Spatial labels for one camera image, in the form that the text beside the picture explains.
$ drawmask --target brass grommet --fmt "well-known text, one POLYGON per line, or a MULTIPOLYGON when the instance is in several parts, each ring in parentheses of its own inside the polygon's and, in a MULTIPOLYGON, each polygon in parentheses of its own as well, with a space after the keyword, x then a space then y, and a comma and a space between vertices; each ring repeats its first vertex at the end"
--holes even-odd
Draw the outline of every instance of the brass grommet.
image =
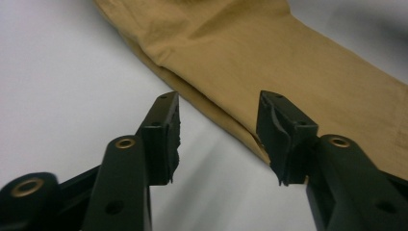
POLYGON ((25 180, 21 182, 20 184, 16 185, 14 189, 12 190, 11 195, 13 197, 23 197, 31 193, 35 193, 37 190, 39 190, 39 188, 42 187, 43 184, 44 184, 44 181, 42 179, 33 177, 31 179, 25 180), (29 187, 29 189, 22 189, 24 186, 27 187, 27 185, 29 184, 33 184, 33 186, 29 187))
POLYGON ((330 138, 329 141, 331 144, 338 146, 338 147, 350 147, 350 143, 343 138, 332 137, 330 138))
POLYGON ((120 141, 117 141, 115 143, 115 146, 117 148, 120 148, 120 149, 125 149, 125 148, 129 148, 129 147, 135 145, 135 143, 136 142, 133 139, 125 138, 125 139, 122 139, 120 141))

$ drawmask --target tan fabric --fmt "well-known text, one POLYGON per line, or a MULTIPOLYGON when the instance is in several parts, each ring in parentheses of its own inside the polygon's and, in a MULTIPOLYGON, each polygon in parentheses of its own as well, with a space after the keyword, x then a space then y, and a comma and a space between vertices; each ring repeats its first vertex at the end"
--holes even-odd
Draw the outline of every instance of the tan fabric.
POLYGON ((321 135, 357 141, 408 179, 408 86, 304 26, 286 1, 95 3, 146 65, 266 163, 260 90, 284 94, 321 135))

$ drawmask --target black plastic bracket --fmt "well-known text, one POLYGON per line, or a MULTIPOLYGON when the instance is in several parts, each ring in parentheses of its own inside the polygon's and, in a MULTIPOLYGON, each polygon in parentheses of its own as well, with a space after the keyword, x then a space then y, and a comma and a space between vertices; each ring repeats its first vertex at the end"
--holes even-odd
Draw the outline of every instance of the black plastic bracket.
POLYGON ((308 177, 318 230, 408 230, 408 183, 379 171, 354 141, 318 126, 280 94, 262 91, 257 133, 285 185, 308 177))
POLYGON ((166 185, 178 166, 178 93, 156 99, 136 135, 114 139, 104 160, 62 184, 47 172, 0 191, 0 231, 151 230, 151 185, 166 185))

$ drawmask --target cotton twill fabric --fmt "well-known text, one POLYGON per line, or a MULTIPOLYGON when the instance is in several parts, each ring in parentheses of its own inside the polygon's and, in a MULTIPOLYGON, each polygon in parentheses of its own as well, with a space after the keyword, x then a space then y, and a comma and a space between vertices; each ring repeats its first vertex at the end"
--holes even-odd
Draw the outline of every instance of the cotton twill fabric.
POLYGON ((255 131, 261 90, 408 179, 408 86, 303 25, 285 0, 95 3, 149 68, 267 164, 255 131))

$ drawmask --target white background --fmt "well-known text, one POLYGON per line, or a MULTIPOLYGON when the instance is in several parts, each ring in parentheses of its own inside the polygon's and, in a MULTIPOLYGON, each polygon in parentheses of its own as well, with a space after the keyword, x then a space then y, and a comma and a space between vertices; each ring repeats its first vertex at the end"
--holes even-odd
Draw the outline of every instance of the white background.
MULTIPOLYGON (((308 26, 408 83, 408 2, 290 0, 308 26)), ((171 89, 90 0, 0 2, 0 187, 30 172, 63 182, 99 165, 171 89)), ((273 172, 180 100, 181 163, 152 187, 154 230, 315 230, 305 186, 273 172)))

